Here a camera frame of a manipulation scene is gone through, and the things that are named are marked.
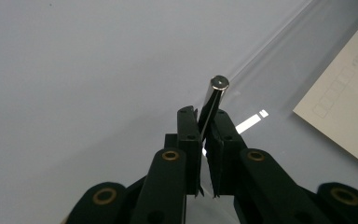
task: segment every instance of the metal rod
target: metal rod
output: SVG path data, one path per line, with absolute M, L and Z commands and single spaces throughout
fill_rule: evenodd
M 208 129 L 211 121 L 216 115 L 220 102 L 228 86 L 228 79 L 223 76 L 215 76 L 209 83 L 204 106 L 202 107 L 199 119 L 199 129 L 202 140 L 205 138 L 205 131 Z

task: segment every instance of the transparent plastic sheet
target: transparent plastic sheet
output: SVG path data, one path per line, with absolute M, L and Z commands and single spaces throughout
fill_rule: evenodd
M 358 1 L 312 1 L 230 80 L 221 105 L 234 124 L 249 121 L 248 147 L 266 150 L 313 192 L 328 182 L 358 189 L 358 160 L 293 112 L 357 29 Z M 231 202 L 221 204 L 233 214 Z
M 0 2 L 0 223 L 60 223 L 88 188 L 141 178 L 215 74 L 235 124 L 268 112 L 249 147 L 307 189 L 358 188 L 358 163 L 291 115 L 358 27 L 358 1 L 231 4 Z M 238 223 L 232 198 L 188 197 L 186 213 Z

